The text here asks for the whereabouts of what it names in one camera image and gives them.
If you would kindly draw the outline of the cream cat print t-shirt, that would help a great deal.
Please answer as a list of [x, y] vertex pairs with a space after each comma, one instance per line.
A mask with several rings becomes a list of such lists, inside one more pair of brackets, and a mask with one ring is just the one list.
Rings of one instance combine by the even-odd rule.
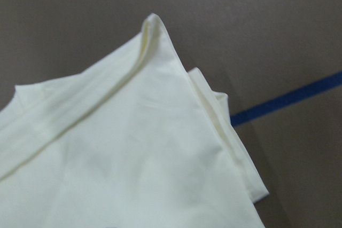
[[184, 69], [156, 14], [1, 111], [1, 227], [263, 227], [267, 194], [227, 95]]

